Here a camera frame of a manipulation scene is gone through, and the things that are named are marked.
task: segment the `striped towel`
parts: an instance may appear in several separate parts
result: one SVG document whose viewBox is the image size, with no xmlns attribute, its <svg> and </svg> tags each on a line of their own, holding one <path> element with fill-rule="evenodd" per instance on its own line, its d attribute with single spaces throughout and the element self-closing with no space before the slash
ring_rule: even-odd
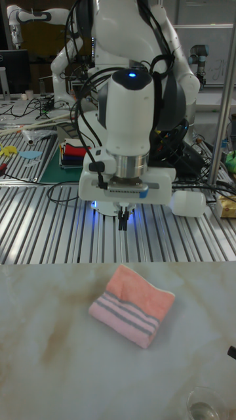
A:
<svg viewBox="0 0 236 420">
<path fill-rule="evenodd" d="M 90 315 L 147 348 L 175 296 L 157 289 L 131 269 L 120 265 L 105 292 L 89 308 Z"/>
</svg>

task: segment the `green cutting mat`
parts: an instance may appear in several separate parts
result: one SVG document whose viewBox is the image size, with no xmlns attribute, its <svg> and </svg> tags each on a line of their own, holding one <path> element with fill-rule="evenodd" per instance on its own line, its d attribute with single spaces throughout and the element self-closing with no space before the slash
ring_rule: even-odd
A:
<svg viewBox="0 0 236 420">
<path fill-rule="evenodd" d="M 47 165 L 40 182 L 64 182 L 79 181 L 82 168 L 63 169 L 59 166 L 59 149 Z"/>
</svg>

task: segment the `marble table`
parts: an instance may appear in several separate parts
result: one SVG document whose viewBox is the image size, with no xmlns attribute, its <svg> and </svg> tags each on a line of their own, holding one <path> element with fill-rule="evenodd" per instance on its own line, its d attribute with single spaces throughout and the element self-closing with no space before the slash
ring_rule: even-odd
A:
<svg viewBox="0 0 236 420">
<path fill-rule="evenodd" d="M 182 420 L 197 385 L 236 419 L 236 263 L 127 265 L 176 295 L 147 350 L 88 314 L 116 264 L 0 266 L 1 420 Z"/>
</svg>

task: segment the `white bottle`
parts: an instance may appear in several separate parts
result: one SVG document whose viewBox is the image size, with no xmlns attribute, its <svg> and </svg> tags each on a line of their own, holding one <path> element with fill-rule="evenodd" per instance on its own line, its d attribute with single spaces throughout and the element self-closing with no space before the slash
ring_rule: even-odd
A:
<svg viewBox="0 0 236 420">
<path fill-rule="evenodd" d="M 201 217 L 206 209 L 206 198 L 202 192 L 176 191 L 168 205 L 176 216 Z"/>
</svg>

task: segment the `computer monitor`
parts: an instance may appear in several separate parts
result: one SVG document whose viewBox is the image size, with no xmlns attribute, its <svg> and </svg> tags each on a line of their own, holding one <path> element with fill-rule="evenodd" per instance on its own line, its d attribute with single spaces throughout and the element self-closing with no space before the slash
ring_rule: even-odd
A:
<svg viewBox="0 0 236 420">
<path fill-rule="evenodd" d="M 0 51 L 0 67 L 6 67 L 10 93 L 24 93 L 29 89 L 31 75 L 27 50 Z"/>
</svg>

